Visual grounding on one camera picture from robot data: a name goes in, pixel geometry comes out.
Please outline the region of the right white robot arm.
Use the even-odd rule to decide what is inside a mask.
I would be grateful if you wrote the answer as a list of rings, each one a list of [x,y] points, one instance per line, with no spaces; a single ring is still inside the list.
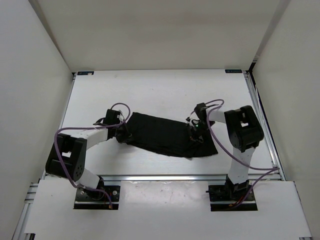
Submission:
[[[196,114],[197,119],[189,116],[186,122],[190,139],[193,141],[204,142],[204,135],[207,132],[213,135],[214,123],[226,125],[233,152],[230,153],[217,137],[214,137],[214,140],[232,159],[226,175],[224,193],[230,200],[238,199],[249,187],[252,156],[264,139],[263,129],[253,108],[245,105],[238,109],[225,110],[222,104],[199,103],[192,114]]]

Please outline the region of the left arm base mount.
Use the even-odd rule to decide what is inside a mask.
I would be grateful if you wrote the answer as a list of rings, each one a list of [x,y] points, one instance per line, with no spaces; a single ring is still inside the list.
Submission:
[[[78,189],[75,194],[73,208],[75,210],[118,210],[121,186],[105,185],[104,191],[110,197],[112,206],[104,193]]]

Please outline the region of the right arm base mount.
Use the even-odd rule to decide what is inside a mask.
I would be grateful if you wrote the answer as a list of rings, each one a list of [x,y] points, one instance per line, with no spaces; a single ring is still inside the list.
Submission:
[[[206,193],[209,194],[211,212],[252,212],[257,211],[257,202],[254,191],[243,189],[231,192],[226,185],[209,185]]]

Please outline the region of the black pleated skirt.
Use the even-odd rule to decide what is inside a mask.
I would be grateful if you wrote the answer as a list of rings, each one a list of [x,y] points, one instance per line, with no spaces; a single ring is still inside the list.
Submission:
[[[156,154],[189,159],[218,154],[209,131],[203,142],[194,141],[184,122],[133,112],[126,127],[131,134],[128,145]]]

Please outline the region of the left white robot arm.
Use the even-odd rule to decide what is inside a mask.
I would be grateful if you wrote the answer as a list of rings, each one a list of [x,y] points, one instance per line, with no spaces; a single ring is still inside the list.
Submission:
[[[132,134],[124,122],[59,129],[45,165],[46,173],[68,179],[74,188],[83,189],[93,200],[100,200],[106,194],[103,180],[85,168],[86,155],[90,148],[112,138],[127,143],[132,140]]]

